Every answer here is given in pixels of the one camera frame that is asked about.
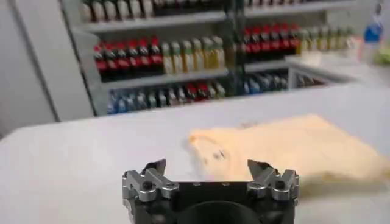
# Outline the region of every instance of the towel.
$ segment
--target towel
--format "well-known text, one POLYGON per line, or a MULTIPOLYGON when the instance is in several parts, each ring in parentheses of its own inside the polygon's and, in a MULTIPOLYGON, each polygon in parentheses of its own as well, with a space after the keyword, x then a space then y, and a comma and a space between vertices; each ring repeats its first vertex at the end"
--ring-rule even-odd
POLYGON ((389 159, 315 114, 241 128, 194 130, 190 144, 215 181, 253 180, 247 160, 300 175, 302 197, 387 189, 389 159))

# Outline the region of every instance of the store shelf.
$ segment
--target store shelf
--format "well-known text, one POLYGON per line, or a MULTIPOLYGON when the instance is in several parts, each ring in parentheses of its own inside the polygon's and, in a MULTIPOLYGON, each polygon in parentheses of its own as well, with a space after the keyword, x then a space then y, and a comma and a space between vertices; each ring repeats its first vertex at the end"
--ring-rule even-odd
POLYGON ((271 69, 287 68, 287 63, 285 60, 266 61, 266 62, 246 64, 244 68, 246 73, 261 72, 261 71, 271 70, 271 69))
POLYGON ((348 8, 355 4, 356 1, 328 1, 328 2, 312 2, 312 3, 309 2, 301 5, 246 8, 244 14, 246 18, 278 16, 278 15, 284 16, 284 15, 293 15, 293 14, 348 8))
POLYGON ((190 82, 201 79, 212 79, 227 76, 228 70, 217 69, 210 71, 194 72, 190 74, 161 75, 130 79, 125 81, 103 83, 104 89, 139 88, 144 86, 165 85, 170 83, 190 82))
POLYGON ((115 21, 106 23, 91 23, 82 26, 84 31, 91 33, 105 33, 121 30, 137 30, 179 26, 197 23, 214 23, 225 20, 226 15, 222 11, 192 13, 187 15, 154 17, 148 19, 136 19, 128 21, 115 21))

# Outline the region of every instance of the white table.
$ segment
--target white table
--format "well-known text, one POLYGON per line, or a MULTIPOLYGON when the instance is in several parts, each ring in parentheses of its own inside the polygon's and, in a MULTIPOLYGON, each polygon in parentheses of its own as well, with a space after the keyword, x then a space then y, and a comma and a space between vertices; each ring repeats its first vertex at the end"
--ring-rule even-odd
MULTIPOLYGON (((186 143, 191 130, 308 113, 390 155, 390 90, 359 85, 27 127, 0 142, 0 223, 129 223, 125 170, 166 158, 168 178, 201 180, 186 143)), ((328 198, 301 203, 296 223, 389 223, 389 208, 390 195, 328 198)))
POLYGON ((380 67, 351 60, 339 52, 313 52, 287 57, 289 89, 297 87, 297 76, 311 77, 324 83, 359 82, 369 86, 390 86, 390 67, 380 67))

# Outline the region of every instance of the wall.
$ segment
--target wall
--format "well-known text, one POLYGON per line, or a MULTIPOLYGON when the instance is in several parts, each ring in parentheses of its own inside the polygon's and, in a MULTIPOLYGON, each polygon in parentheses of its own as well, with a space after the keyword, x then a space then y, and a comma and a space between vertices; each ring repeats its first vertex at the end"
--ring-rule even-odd
POLYGON ((25 125, 54 122, 8 1, 0 1, 0 135, 25 125))

